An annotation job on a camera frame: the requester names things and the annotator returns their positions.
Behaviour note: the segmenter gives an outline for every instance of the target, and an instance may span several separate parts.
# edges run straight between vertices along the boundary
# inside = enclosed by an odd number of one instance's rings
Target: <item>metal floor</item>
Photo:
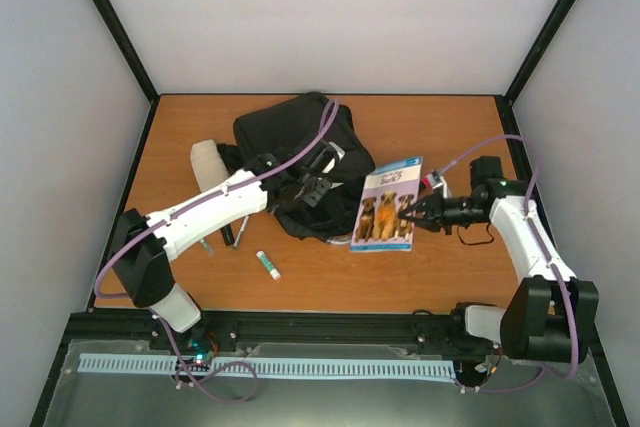
[[[511,394],[462,395],[452,384],[415,380],[262,380],[251,401],[221,405],[195,389],[176,390],[168,375],[77,373],[83,352],[148,353],[141,342],[72,344],[46,426],[614,426],[590,357],[571,382],[547,375],[532,388]],[[264,346],[258,355],[292,353],[398,358],[398,351],[362,346]],[[533,366],[503,359],[487,387],[519,385],[535,372]],[[250,382],[224,377],[209,382],[208,388],[219,395],[241,396]]]

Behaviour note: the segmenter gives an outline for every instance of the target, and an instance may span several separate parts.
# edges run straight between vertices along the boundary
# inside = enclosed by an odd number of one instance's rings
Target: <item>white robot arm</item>
[[[194,243],[236,219],[283,204],[315,205],[331,188],[325,174],[344,155],[334,143],[322,141],[299,164],[262,180],[256,177],[279,163],[273,156],[259,156],[246,169],[186,202],[145,217],[135,209],[125,212],[116,226],[114,250],[141,231],[162,224],[114,265],[134,305],[151,309],[176,332],[192,328],[201,319],[200,308],[175,282],[169,264]],[[245,186],[232,188],[238,184]]]
[[[579,360],[584,360],[598,291],[592,282],[579,281],[558,255],[540,222],[535,201],[528,200],[525,209],[527,183],[505,179],[499,157],[480,157],[471,162],[471,189],[471,195],[463,197],[450,197],[444,189],[437,189],[399,213],[418,227],[432,232],[443,229],[446,234],[451,234],[452,226],[489,222],[504,240],[520,284],[518,290],[507,309],[459,304],[454,313],[463,319],[464,335],[501,345],[512,359],[568,362],[571,339],[558,286],[562,281],[571,294]],[[550,306],[554,314],[549,313]]]

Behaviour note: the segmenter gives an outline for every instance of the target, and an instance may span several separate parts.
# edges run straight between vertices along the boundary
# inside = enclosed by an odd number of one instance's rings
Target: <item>orange wooden surface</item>
[[[268,107],[283,95],[163,96],[128,200],[141,213],[161,210],[198,194],[191,170],[191,146],[205,139],[234,143],[233,120]],[[442,168],[477,144],[502,133],[492,97],[350,96],[339,99],[353,112],[355,129],[377,165],[422,155],[424,168]],[[499,155],[507,177],[514,177],[505,142],[475,155]],[[468,162],[447,180],[454,195],[469,193]],[[234,224],[237,232],[240,221]],[[483,239],[484,228],[463,231]],[[289,237],[267,213],[249,221],[240,249],[224,247],[219,232],[207,239],[208,256],[195,244],[173,264],[176,281],[205,309],[325,312],[449,311],[458,301],[506,306],[517,283],[499,236],[491,245],[465,247],[457,237],[418,231],[413,251],[350,253],[347,246]],[[274,281],[256,259],[264,250],[282,274]],[[121,291],[110,274],[105,292]],[[97,300],[96,305],[131,306],[128,301]]]

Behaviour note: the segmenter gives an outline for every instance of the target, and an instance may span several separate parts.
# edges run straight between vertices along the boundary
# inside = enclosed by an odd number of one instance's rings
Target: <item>black bag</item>
[[[318,132],[327,102],[329,99],[321,93],[310,92],[238,117],[233,123],[237,149],[219,145],[222,159],[230,170],[237,170],[259,154],[271,153],[276,158],[290,154],[305,137]],[[355,134],[347,106],[340,105],[324,139],[345,151],[342,161],[327,175],[328,180],[342,185],[329,190],[315,207],[301,205],[286,212],[277,208],[274,211],[284,230],[300,239],[315,237],[327,241],[351,233],[364,178],[375,169],[371,155]]]

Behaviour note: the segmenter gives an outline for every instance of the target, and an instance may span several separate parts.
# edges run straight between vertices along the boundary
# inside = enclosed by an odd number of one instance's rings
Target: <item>dog picture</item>
[[[398,207],[398,212],[406,209],[411,205],[411,201],[415,195],[406,194],[398,197],[398,202],[400,202],[400,207]],[[409,240],[409,236],[413,232],[413,222],[409,222],[408,220],[398,219],[398,228],[396,229],[396,237],[403,237],[404,240]]]
[[[373,236],[373,224],[376,216],[376,198],[367,197],[366,199],[362,199],[362,205],[360,222],[356,228],[356,242],[360,242],[361,240],[367,242]]]
[[[397,193],[390,190],[380,197],[380,205],[378,206],[373,226],[373,240],[385,241],[395,235],[398,229],[397,195]]]

